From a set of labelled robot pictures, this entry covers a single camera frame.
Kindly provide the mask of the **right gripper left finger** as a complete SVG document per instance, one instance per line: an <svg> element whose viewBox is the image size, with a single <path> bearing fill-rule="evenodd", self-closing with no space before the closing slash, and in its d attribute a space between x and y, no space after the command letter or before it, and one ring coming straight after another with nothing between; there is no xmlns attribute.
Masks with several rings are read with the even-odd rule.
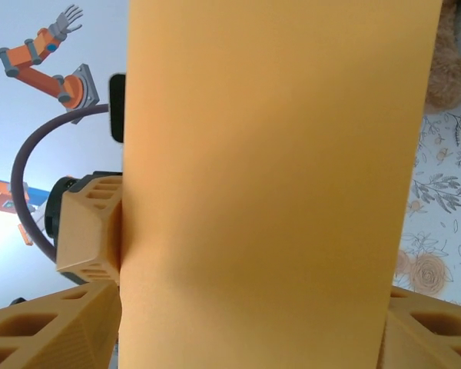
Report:
<svg viewBox="0 0 461 369"><path fill-rule="evenodd" d="M118 339L121 299L95 281L0 309L0 369L106 368Z"/></svg>

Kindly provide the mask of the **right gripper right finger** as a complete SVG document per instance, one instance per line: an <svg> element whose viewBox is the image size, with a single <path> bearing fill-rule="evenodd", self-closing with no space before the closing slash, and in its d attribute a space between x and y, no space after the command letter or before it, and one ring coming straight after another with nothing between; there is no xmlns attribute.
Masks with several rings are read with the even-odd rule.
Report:
<svg viewBox="0 0 461 369"><path fill-rule="evenodd" d="M393 287L379 367L461 369L461 306Z"/></svg>

